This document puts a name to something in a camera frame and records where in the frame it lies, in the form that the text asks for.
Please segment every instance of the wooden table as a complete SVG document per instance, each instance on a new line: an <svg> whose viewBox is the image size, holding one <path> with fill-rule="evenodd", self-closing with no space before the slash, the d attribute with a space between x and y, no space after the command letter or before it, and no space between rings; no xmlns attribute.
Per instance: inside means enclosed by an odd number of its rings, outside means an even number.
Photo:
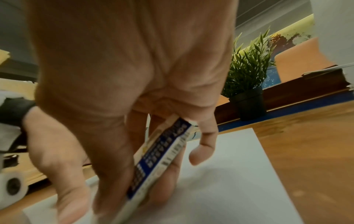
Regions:
<svg viewBox="0 0 354 224"><path fill-rule="evenodd" d="M354 101L223 133L246 128L256 132L305 224L354 223ZM26 196L0 211L0 223L53 194L49 187Z"/></svg>

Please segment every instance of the green plant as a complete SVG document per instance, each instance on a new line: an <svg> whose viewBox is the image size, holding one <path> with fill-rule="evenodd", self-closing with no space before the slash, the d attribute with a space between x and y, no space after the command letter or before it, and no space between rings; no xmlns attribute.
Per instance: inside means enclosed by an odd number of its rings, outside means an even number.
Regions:
<svg viewBox="0 0 354 224"><path fill-rule="evenodd" d="M223 96L230 98L263 84L268 67L275 65L271 60L275 46L268 47L266 40L268 32L269 29L261 33L243 50L241 50L243 44L236 48L241 34L235 39L229 74L221 93Z"/></svg>

